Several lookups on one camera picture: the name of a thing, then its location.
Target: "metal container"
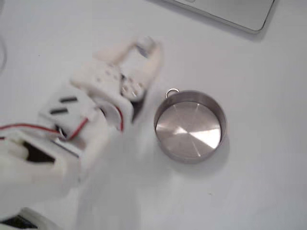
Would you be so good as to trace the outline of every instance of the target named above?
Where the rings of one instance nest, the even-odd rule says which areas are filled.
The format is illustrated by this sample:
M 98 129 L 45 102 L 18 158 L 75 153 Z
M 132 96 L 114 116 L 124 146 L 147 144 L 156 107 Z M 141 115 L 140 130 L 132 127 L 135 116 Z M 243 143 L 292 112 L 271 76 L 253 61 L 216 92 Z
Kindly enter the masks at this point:
M 154 117 L 164 153 L 184 163 L 207 159 L 226 134 L 226 117 L 220 105 L 198 91 L 170 89 L 165 97 Z

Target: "white surface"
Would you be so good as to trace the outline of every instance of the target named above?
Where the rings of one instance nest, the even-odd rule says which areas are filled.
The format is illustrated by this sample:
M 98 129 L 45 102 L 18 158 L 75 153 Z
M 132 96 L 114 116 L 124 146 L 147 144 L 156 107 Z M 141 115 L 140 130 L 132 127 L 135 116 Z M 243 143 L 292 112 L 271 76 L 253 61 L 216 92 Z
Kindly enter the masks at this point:
M 145 110 L 80 191 L 79 213 L 76 192 L 38 209 L 66 229 L 73 212 L 82 230 L 306 229 L 306 8 L 280 0 L 254 36 L 159 1 L 7 0 L 0 124 L 34 122 L 92 51 L 134 35 L 164 45 Z M 157 145 L 153 116 L 173 87 L 225 110 L 228 139 L 204 163 L 176 163 Z

